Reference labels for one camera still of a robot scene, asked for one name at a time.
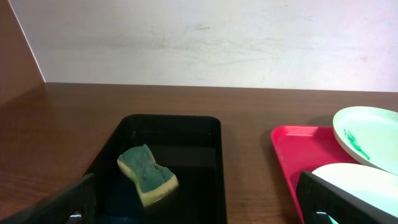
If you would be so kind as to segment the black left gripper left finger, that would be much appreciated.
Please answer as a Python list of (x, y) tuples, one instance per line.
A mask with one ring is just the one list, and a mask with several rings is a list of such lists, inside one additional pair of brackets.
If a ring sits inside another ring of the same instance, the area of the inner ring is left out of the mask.
[(1, 224), (94, 223), (95, 178), (87, 174), (75, 184), (1, 220)]

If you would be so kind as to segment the green yellow sponge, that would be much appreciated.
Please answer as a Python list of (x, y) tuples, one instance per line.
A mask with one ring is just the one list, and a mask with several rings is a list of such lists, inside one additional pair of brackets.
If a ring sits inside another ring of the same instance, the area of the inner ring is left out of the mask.
[(173, 193), (179, 186), (177, 176), (158, 165), (148, 145), (128, 149), (117, 159), (121, 172), (134, 182), (143, 207), (149, 207)]

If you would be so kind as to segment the mint green plate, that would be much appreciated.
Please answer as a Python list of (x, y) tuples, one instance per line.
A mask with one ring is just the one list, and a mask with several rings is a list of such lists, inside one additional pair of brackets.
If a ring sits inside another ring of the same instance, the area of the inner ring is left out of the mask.
[(397, 112), (352, 106), (333, 117), (338, 144), (362, 165), (397, 174)]

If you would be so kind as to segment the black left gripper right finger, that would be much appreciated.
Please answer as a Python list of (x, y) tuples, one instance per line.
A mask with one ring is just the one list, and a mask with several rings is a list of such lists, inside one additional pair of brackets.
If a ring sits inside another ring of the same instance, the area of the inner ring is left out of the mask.
[(296, 196), (304, 224), (390, 224), (397, 218), (309, 171), (300, 174)]

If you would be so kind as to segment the light blue plate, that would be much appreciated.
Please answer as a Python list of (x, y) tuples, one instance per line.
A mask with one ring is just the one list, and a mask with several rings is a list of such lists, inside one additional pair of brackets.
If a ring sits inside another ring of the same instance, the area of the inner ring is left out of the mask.
[(327, 164), (313, 172), (323, 180), (396, 217), (397, 176), (369, 166)]

